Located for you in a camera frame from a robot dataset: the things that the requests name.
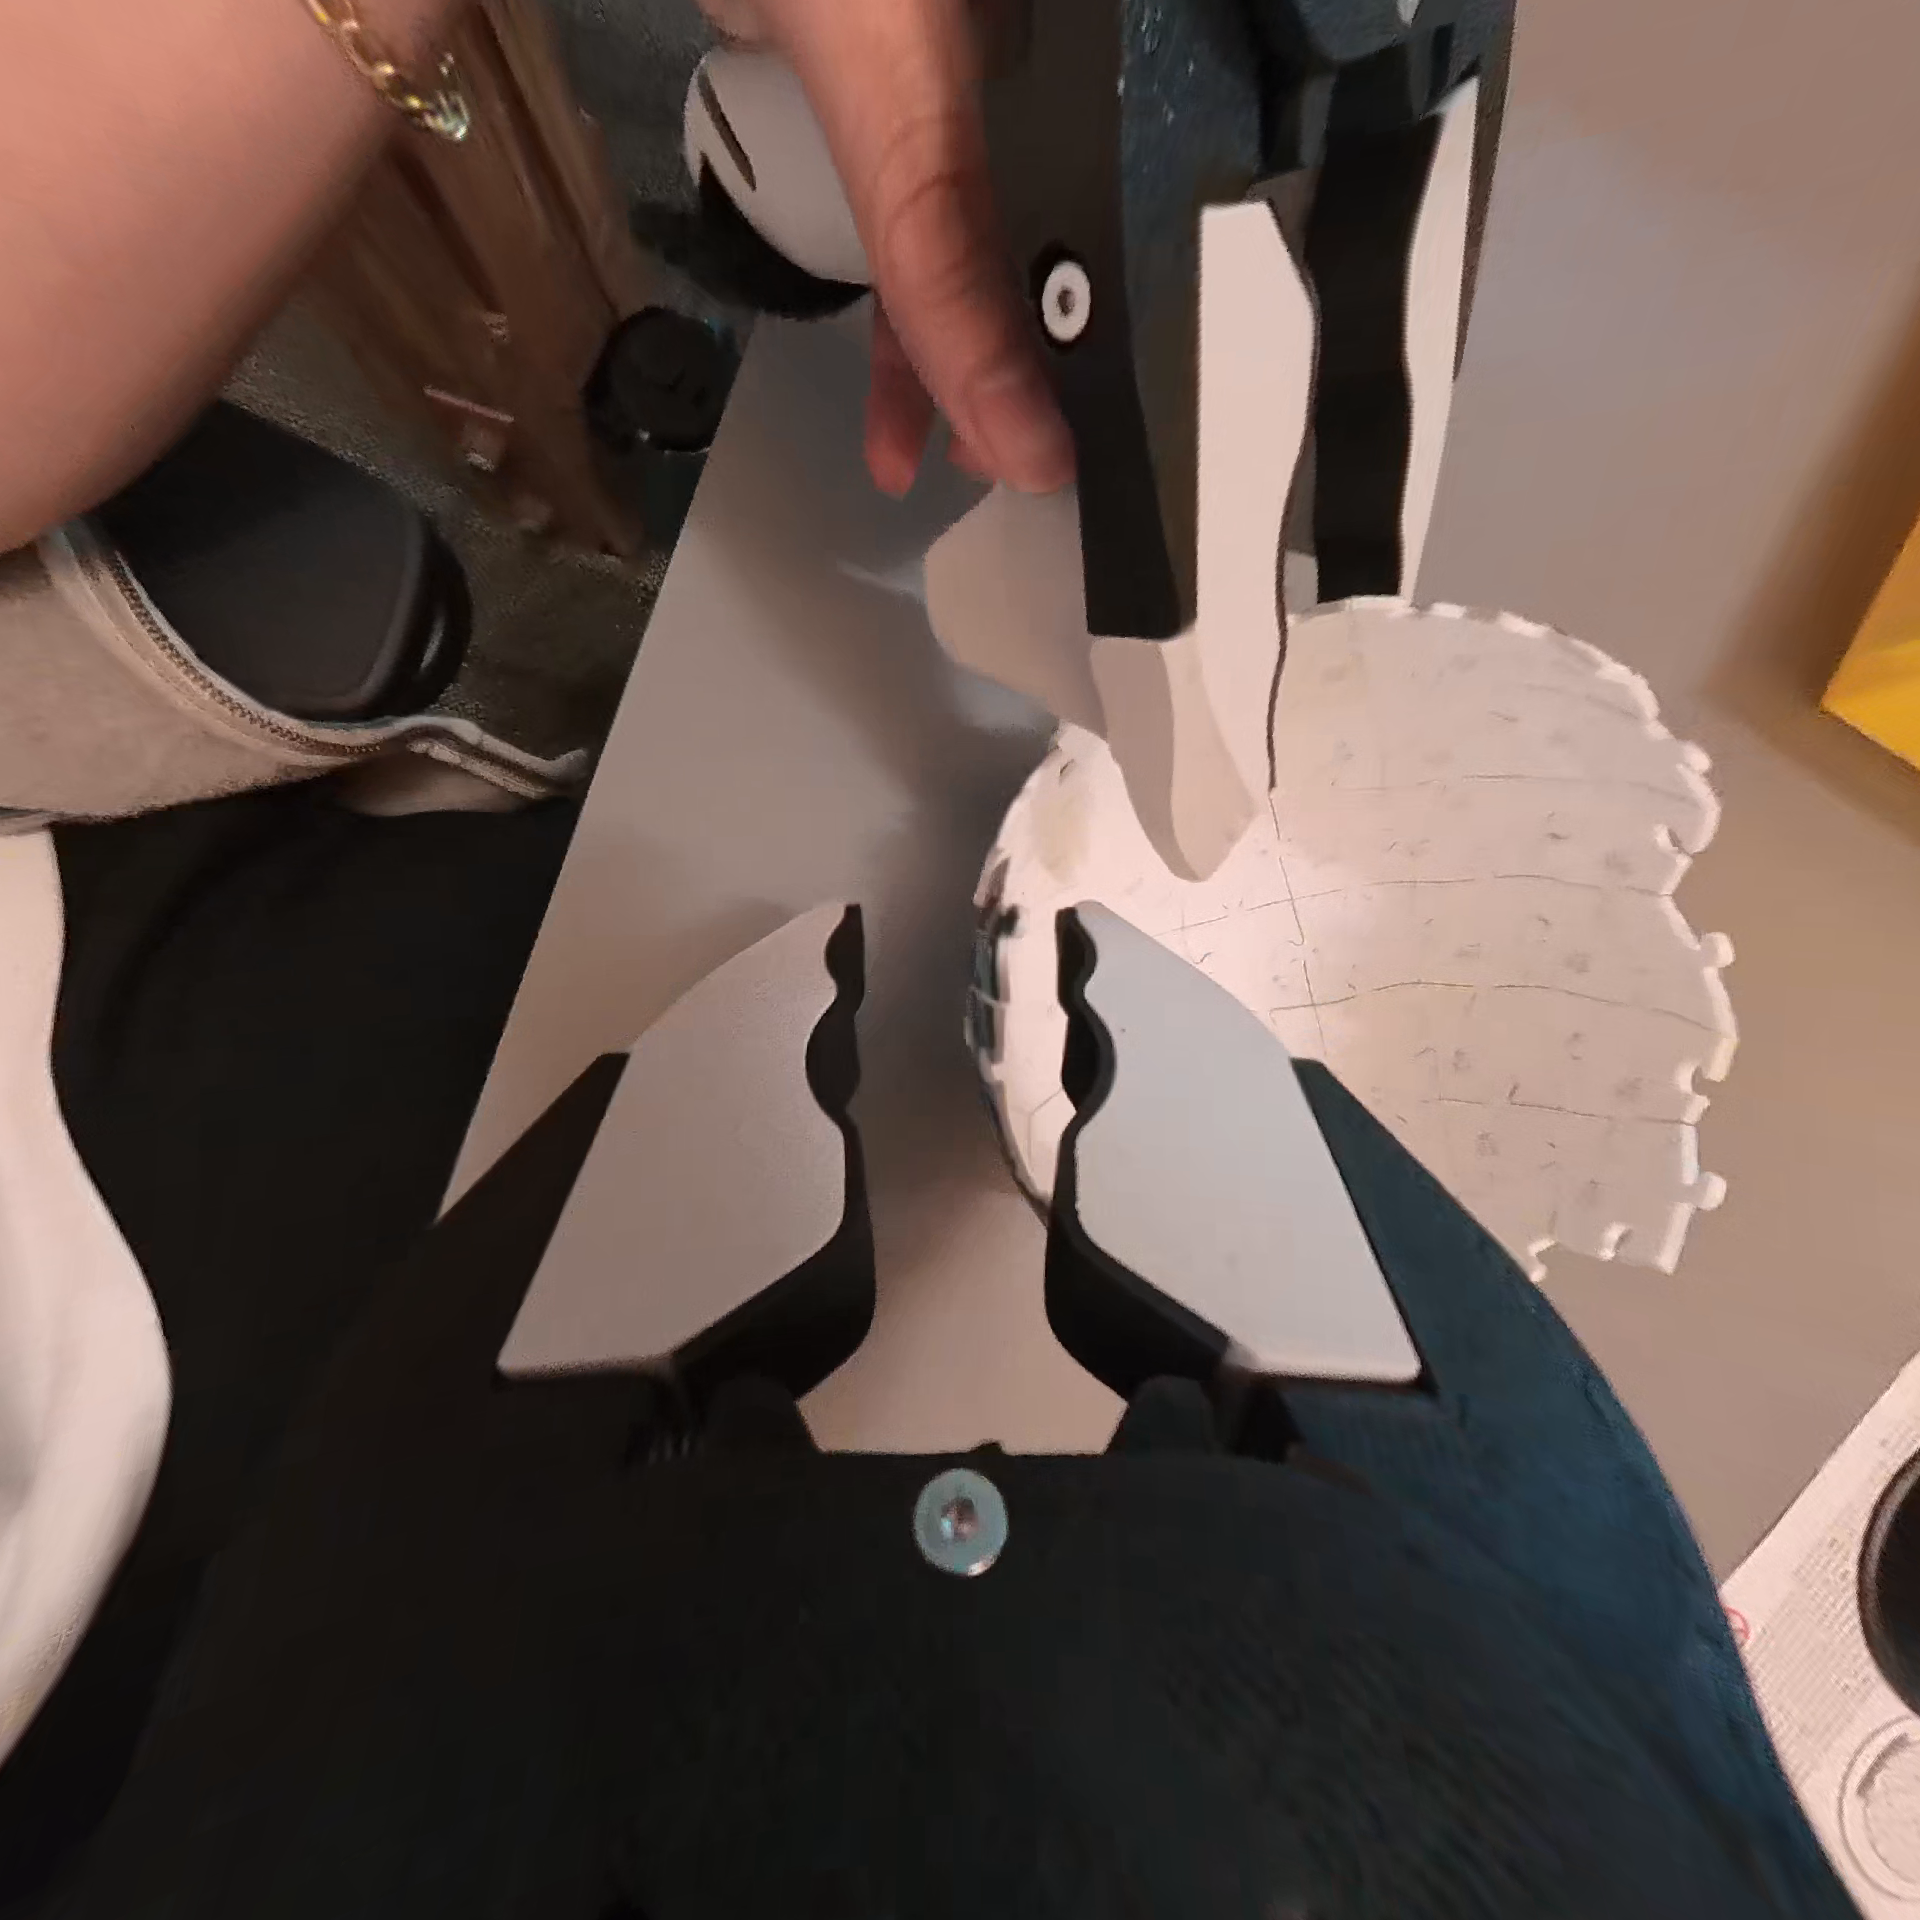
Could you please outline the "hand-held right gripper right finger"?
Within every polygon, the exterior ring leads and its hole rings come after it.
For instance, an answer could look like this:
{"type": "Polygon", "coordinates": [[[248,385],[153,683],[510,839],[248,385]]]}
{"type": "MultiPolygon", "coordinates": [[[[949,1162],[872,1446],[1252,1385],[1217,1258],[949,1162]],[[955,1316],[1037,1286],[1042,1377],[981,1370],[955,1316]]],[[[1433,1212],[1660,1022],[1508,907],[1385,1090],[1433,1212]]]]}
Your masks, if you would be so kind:
{"type": "Polygon", "coordinates": [[[1421,1347],[1289,1047],[1102,904],[1055,915],[1068,1129],[1042,1311],[1113,1395],[1153,1377],[1418,1385],[1421,1347]]]}

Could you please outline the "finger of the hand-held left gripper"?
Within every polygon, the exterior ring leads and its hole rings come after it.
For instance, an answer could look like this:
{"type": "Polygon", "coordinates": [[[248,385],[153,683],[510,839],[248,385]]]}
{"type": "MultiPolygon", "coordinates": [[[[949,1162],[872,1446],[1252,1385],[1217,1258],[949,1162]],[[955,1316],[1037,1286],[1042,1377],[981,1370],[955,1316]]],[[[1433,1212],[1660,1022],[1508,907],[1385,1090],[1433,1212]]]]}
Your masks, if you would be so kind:
{"type": "Polygon", "coordinates": [[[1480,89],[1339,136],[1310,209],[1320,598],[1413,598],[1472,307],[1480,89]]]}
{"type": "Polygon", "coordinates": [[[1199,224],[1197,619],[1093,642],[1102,734],[1143,839],[1206,882],[1271,797],[1285,521],[1307,448],[1320,314],[1271,198],[1199,224]]]}

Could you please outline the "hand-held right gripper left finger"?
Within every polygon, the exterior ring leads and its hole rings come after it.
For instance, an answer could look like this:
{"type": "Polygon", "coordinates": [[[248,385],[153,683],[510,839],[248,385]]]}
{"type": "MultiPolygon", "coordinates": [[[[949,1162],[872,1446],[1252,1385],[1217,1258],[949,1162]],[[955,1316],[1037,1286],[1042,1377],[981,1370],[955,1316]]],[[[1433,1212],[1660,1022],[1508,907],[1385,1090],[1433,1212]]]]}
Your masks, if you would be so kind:
{"type": "Polygon", "coordinates": [[[805,1401],[877,1311],[853,1093],[866,922],[822,904],[686,990],[624,1055],[501,1347],[510,1377],[641,1370],[805,1401]]]}

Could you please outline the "partly built puzzle ball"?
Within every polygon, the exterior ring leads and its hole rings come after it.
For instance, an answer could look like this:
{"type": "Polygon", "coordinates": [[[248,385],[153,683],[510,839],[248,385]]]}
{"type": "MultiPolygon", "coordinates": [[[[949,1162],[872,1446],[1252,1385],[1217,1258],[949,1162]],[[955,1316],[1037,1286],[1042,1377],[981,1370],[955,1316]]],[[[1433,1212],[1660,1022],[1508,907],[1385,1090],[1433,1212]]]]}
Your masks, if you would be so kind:
{"type": "Polygon", "coordinates": [[[1584,642],[1352,598],[1289,627],[1275,764],[1206,882],[1077,724],[999,817],[961,1038],[1030,1203],[1068,1123],[1055,915],[1093,901],[1329,1064],[1533,1281],[1558,1246],[1676,1273],[1726,1197],[1697,1129],[1739,1052],[1735,949],[1676,904],[1721,821],[1710,753],[1584,642]]]}

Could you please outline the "person's left forearm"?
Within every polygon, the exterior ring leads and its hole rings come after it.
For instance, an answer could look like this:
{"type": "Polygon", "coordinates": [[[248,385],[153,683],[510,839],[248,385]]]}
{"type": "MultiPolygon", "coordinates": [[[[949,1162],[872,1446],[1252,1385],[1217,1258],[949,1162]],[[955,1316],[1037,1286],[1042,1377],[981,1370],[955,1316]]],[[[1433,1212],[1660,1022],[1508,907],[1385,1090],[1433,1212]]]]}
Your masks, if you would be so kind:
{"type": "Polygon", "coordinates": [[[466,5],[0,8],[0,548],[101,503],[216,396],[466,5]]]}

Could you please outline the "person's left hand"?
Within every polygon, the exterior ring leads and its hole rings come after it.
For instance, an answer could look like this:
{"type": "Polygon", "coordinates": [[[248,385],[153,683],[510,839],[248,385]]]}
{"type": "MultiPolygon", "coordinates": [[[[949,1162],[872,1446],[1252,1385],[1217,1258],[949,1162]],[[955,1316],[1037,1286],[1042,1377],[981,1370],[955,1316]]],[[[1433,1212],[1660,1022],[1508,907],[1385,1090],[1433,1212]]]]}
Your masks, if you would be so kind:
{"type": "Polygon", "coordinates": [[[949,0],[714,0],[709,23],[800,83],[872,271],[866,463],[913,494],[935,426],[981,482],[1062,494],[1074,439],[1014,287],[981,39],[949,0]]]}

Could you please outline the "person's black trousers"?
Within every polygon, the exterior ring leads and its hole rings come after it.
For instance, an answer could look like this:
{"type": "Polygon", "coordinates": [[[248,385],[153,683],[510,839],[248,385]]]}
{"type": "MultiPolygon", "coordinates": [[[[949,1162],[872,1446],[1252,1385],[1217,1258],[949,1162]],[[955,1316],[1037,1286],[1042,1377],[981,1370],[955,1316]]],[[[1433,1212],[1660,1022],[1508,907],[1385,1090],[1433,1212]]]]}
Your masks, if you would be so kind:
{"type": "Polygon", "coordinates": [[[60,1116],[167,1332],[160,1473],[0,1782],[4,1915],[54,1915],[209,1563],[375,1286],[439,1221],[577,803],[347,808],[289,783],[54,826],[60,1116]]]}

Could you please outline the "yellow plastic bin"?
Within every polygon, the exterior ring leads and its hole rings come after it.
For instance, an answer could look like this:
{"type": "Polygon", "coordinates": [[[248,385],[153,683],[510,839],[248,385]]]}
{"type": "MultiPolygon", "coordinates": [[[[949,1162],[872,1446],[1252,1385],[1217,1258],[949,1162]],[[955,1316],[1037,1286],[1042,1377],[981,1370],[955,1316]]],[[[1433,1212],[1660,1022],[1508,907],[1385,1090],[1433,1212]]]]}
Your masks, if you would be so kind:
{"type": "Polygon", "coordinates": [[[1920,527],[1907,531],[1818,707],[1904,768],[1920,768],[1920,527]]]}

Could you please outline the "dark travel mug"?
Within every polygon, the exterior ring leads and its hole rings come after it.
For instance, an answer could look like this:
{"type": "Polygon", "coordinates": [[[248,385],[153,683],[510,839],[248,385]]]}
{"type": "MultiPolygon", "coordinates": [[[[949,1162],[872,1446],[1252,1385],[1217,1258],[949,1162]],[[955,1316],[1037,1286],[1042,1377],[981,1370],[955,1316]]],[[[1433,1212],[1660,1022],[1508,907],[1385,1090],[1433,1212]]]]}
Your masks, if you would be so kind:
{"type": "Polygon", "coordinates": [[[624,318],[586,381],[586,420],[602,448],[704,453],[738,381],[726,327],[671,307],[624,318]]]}

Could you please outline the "person's white shirt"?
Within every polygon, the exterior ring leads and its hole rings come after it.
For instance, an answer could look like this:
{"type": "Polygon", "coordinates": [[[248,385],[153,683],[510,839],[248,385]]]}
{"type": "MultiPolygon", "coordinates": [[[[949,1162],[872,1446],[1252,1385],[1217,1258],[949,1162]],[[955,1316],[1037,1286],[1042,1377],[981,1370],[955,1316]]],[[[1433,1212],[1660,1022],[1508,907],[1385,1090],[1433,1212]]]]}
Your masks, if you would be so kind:
{"type": "Polygon", "coordinates": [[[0,1751],[78,1659],[144,1520],[171,1353],[54,1093],[51,831],[0,842],[0,1751]]]}

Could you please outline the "wooden cabinet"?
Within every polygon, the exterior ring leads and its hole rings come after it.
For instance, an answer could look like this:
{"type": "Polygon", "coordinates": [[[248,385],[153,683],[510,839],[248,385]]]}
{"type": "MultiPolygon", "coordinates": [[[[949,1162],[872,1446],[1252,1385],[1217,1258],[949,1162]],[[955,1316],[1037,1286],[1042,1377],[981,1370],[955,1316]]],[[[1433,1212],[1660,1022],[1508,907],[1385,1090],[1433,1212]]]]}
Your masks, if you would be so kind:
{"type": "Polygon", "coordinates": [[[544,5],[463,5],[466,139],[394,130],[305,291],[375,396],[497,518],[635,562],[586,391],[646,298],[629,198],[544,5]]]}

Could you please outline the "white instruction leaflet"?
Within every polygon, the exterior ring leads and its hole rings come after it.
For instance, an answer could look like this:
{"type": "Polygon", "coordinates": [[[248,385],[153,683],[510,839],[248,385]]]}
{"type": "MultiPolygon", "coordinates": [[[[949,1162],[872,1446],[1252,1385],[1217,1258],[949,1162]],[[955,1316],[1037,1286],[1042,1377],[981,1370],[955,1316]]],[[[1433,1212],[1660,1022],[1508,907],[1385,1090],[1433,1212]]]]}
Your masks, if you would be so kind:
{"type": "Polygon", "coordinates": [[[1920,1442],[1907,1363],[1721,1584],[1791,1786],[1863,1915],[1920,1910],[1920,1722],[1863,1627],[1863,1542],[1920,1442]]]}

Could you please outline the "black rounded object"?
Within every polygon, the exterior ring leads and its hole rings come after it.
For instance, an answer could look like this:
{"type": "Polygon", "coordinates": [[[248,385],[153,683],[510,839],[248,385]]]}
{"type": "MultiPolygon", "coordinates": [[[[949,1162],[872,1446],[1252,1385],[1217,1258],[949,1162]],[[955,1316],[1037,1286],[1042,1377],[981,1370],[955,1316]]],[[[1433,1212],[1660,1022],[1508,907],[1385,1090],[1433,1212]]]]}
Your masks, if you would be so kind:
{"type": "Polygon", "coordinates": [[[216,397],[101,510],[199,664],[314,724],[428,714],[463,674],[466,573],[382,475],[216,397]]]}

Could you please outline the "black dome stand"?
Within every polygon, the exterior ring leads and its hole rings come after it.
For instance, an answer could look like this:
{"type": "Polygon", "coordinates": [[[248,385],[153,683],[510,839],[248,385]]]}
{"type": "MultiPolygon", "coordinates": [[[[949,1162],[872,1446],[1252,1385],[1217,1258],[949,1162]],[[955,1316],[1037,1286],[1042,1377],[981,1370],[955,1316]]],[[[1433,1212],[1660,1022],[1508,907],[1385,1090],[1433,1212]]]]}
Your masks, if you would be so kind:
{"type": "Polygon", "coordinates": [[[1863,1554],[1856,1608],[1870,1660],[1893,1702],[1920,1714],[1920,1456],[1907,1456],[1877,1491],[1863,1554]]]}

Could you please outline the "grey zipped jacket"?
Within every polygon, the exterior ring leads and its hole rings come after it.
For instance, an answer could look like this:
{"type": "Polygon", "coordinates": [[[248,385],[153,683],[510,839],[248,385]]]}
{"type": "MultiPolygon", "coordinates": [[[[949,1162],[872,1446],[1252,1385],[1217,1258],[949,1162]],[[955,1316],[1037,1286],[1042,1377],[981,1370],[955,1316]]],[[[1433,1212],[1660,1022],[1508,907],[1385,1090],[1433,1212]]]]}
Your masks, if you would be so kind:
{"type": "Polygon", "coordinates": [[[203,664],[91,521],[4,557],[4,834],[310,779],[347,779],[377,814],[486,814],[586,789],[588,752],[537,761],[443,707],[299,720],[203,664]]]}

